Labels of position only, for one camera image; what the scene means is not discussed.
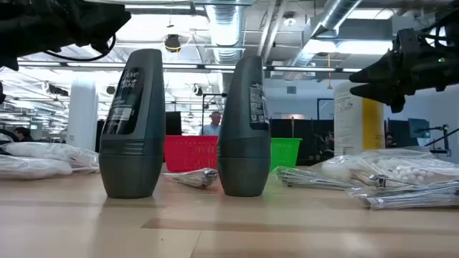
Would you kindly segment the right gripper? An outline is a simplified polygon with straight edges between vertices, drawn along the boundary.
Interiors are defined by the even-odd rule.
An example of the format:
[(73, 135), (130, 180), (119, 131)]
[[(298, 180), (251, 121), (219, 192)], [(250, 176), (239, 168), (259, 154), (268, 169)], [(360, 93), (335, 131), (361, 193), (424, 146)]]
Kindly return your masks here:
[(389, 57), (381, 57), (374, 64), (349, 76), (351, 82), (384, 83), (352, 87), (352, 95), (374, 100), (391, 107), (392, 113), (404, 109), (404, 94), (434, 88), (441, 92), (447, 86), (459, 84), (459, 47), (444, 45), (447, 37), (431, 35), (414, 29), (397, 32)]

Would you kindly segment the green plastic basket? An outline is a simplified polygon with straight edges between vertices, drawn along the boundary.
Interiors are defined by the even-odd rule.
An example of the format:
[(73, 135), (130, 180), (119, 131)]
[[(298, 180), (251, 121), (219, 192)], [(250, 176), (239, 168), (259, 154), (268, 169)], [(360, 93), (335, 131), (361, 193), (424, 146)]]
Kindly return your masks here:
[(301, 138), (271, 138), (270, 171), (278, 166), (295, 168)]

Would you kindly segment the black ceiling device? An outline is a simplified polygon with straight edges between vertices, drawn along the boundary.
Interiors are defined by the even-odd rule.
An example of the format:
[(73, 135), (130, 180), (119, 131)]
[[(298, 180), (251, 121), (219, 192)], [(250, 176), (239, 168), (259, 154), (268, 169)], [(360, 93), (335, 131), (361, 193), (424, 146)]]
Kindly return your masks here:
[(179, 52), (181, 43), (178, 34), (169, 34), (164, 41), (164, 47), (168, 52)]

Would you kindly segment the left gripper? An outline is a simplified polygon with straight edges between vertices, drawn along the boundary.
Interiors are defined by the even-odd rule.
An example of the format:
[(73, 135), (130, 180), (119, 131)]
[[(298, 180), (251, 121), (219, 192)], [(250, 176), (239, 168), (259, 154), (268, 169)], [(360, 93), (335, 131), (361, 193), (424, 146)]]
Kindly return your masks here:
[(108, 42), (131, 19), (122, 4), (84, 0), (0, 0), (0, 67), (18, 70), (29, 54), (89, 45), (108, 54)]

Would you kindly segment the silver slanted ventilation duct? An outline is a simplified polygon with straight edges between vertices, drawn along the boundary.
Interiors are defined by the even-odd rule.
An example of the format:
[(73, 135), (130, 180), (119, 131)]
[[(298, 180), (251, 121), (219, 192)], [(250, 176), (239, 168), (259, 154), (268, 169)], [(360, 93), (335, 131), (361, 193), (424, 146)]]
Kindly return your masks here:
[(289, 66), (305, 67), (320, 50), (317, 36), (331, 33), (332, 38), (337, 37), (339, 27), (349, 17), (350, 13), (360, 5), (363, 0), (328, 0), (320, 14), (308, 18), (302, 33), (303, 46), (296, 57), (292, 58)]

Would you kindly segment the black partition panels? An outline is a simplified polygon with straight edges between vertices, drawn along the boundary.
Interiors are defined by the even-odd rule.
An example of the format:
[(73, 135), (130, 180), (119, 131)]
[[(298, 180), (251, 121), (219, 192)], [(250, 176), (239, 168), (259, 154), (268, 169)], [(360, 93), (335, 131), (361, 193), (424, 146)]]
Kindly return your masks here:
[(333, 120), (272, 119), (271, 136), (300, 138), (297, 166), (312, 166), (334, 157)]

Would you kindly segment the white pillar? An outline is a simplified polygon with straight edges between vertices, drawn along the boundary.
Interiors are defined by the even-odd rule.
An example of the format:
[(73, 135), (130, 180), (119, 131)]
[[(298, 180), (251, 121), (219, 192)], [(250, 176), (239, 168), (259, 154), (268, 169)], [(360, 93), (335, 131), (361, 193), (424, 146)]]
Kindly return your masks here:
[(67, 144), (95, 150), (98, 124), (98, 92), (94, 80), (79, 77), (70, 88)]

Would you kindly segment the long ceiling light strip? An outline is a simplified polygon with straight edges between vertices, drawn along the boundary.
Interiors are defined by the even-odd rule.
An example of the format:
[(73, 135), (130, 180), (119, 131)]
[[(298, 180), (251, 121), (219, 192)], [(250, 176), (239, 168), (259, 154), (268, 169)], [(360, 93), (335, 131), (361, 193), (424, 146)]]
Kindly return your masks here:
[[(18, 61), (20, 67), (71, 67), (71, 68), (123, 68), (123, 62), (49, 62), (49, 61)], [(231, 64), (180, 64), (180, 63), (163, 63), (164, 69), (170, 70), (234, 70), (235, 66)], [(359, 68), (345, 67), (289, 67), (289, 66), (263, 66), (264, 70), (276, 72), (331, 72), (331, 73), (355, 73)]]

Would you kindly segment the white yellow wipes canister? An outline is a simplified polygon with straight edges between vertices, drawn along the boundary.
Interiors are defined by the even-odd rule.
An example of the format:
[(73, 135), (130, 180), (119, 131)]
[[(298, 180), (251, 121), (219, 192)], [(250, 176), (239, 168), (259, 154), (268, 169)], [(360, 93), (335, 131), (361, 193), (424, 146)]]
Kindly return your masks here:
[(383, 104), (352, 95), (350, 89), (356, 86), (342, 82), (333, 88), (335, 156), (384, 148)]

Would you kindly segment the red plastic basket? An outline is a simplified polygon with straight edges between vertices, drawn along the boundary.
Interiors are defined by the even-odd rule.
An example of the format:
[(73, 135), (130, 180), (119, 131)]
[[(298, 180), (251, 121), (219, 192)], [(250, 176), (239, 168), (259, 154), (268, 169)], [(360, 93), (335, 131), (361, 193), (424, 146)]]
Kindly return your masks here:
[(167, 135), (164, 155), (168, 172), (181, 173), (201, 168), (217, 169), (216, 135)]

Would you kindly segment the bagged metal nail clipper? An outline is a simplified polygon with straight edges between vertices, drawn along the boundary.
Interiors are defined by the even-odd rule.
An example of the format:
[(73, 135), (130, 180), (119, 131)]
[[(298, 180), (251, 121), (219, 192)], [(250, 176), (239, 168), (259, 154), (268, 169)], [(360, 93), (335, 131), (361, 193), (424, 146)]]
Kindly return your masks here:
[(282, 184), (291, 188), (317, 188), (344, 191), (357, 187), (352, 181), (342, 181), (297, 168), (278, 166), (271, 172)]
[(395, 188), (384, 187), (361, 187), (347, 190), (351, 197), (363, 198), (387, 198), (387, 197), (419, 197), (433, 194), (455, 194), (459, 195), (459, 180), (443, 181), (423, 185), (406, 185)]
[(413, 209), (459, 206), (459, 196), (454, 194), (429, 194), (425, 196), (367, 197), (363, 201), (369, 209)]
[(218, 170), (213, 168), (201, 168), (194, 171), (163, 173), (163, 175), (176, 183), (193, 188), (206, 189), (218, 178)]

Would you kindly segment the black monitor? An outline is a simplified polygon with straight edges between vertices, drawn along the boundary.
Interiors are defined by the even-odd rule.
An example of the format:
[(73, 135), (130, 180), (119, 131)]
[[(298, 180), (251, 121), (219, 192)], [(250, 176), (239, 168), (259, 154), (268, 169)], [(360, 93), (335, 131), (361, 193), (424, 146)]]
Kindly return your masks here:
[(182, 135), (180, 112), (166, 112), (166, 135)]

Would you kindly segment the grey roll-on deodorant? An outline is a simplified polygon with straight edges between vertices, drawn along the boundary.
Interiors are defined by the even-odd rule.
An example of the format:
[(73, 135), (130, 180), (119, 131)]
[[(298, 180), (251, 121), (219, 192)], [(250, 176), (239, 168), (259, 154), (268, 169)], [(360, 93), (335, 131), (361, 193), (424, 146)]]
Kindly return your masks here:
[(270, 172), (270, 144), (262, 58), (247, 56), (235, 67), (218, 138), (218, 172), (226, 195), (263, 193)]
[(165, 137), (162, 53), (138, 49), (126, 62), (100, 136), (100, 173), (109, 198), (153, 195)]

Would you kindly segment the silver round ventilation duct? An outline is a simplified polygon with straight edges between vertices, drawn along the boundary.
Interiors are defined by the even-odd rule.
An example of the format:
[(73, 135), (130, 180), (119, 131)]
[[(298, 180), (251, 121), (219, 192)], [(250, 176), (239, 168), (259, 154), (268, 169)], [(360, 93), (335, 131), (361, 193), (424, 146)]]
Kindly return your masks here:
[(209, 18), (209, 33), (217, 63), (232, 65), (242, 56), (241, 36), (243, 28), (243, 6), (206, 5)]

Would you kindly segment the dark desk monitor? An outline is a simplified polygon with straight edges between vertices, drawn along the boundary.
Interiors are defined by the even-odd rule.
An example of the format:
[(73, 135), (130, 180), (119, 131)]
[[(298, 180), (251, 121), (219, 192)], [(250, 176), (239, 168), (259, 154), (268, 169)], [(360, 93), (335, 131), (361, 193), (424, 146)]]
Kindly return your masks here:
[(409, 118), (411, 138), (430, 138), (430, 122), (425, 119)]

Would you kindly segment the bright ceiling light panel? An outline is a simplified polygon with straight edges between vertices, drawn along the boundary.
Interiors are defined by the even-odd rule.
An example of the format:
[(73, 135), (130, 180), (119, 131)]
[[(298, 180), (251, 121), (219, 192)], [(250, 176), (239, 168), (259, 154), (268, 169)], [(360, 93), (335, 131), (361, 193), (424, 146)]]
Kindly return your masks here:
[(346, 40), (332, 42), (311, 39), (303, 47), (302, 53), (385, 54), (391, 48), (391, 41)]

